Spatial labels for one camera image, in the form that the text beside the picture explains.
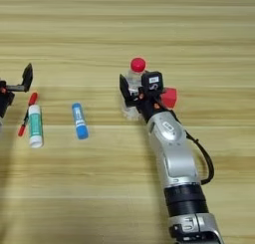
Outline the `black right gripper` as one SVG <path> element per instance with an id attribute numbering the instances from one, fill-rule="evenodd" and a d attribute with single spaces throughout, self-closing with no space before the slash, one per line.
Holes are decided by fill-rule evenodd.
<path id="1" fill-rule="evenodd" d="M 160 98 L 162 91 L 150 91 L 139 87 L 138 95 L 136 95 L 129 90 L 128 81 L 123 75 L 120 75 L 120 90 L 126 106 L 136 107 L 146 122 L 154 115 L 167 111 Z"/>

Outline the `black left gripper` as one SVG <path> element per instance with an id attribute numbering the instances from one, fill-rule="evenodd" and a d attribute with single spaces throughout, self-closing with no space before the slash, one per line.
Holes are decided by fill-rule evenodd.
<path id="1" fill-rule="evenodd" d="M 7 108 L 14 100 L 15 92 L 28 92 L 33 81 L 33 67 L 29 64 L 23 72 L 21 85 L 9 86 L 5 81 L 0 81 L 0 118 L 4 118 Z"/>

